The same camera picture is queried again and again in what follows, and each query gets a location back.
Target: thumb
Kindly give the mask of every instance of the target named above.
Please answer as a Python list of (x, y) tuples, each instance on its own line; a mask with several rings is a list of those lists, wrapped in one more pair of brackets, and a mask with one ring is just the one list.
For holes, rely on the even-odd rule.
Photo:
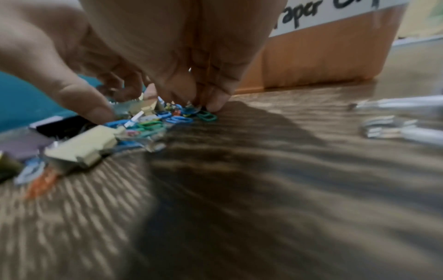
[(44, 32), (20, 42), (5, 57), (0, 61), (6, 72), (31, 83), (62, 107), (96, 124), (114, 119), (107, 99), (66, 65)]

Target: wooden table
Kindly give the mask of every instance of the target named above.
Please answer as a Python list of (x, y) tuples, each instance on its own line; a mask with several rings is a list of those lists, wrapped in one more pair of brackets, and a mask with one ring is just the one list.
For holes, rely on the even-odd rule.
[(442, 151), (364, 139), (376, 112), (346, 107), (441, 93), (442, 47), (392, 51), (378, 82), (236, 96), (34, 202), (4, 183), (0, 279), (441, 279)]

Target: human hand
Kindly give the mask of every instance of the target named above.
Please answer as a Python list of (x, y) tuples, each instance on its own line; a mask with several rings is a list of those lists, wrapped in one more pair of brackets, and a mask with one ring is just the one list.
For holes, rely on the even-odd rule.
[(116, 101), (142, 92), (141, 72), (95, 35), (77, 0), (0, 0), (0, 38), (0, 71), (95, 123), (113, 120), (114, 113), (107, 99), (76, 73), (119, 89), (112, 96)]
[(94, 30), (167, 102), (228, 101), (287, 0), (80, 0)]

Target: label with handwritten text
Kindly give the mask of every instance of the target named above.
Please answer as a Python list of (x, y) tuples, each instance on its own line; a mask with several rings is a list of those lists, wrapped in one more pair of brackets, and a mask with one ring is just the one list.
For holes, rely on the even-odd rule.
[(410, 0), (288, 0), (270, 37), (409, 2)]

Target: wood grain surface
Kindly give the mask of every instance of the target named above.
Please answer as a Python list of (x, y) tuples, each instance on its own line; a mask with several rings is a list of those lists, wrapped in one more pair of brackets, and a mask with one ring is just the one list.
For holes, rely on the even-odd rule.
[(442, 46), (393, 51), (391, 79), (236, 96), (33, 202), (5, 182), (0, 279), (442, 279), (442, 150), (364, 139), (377, 113), (346, 111), (441, 90)]

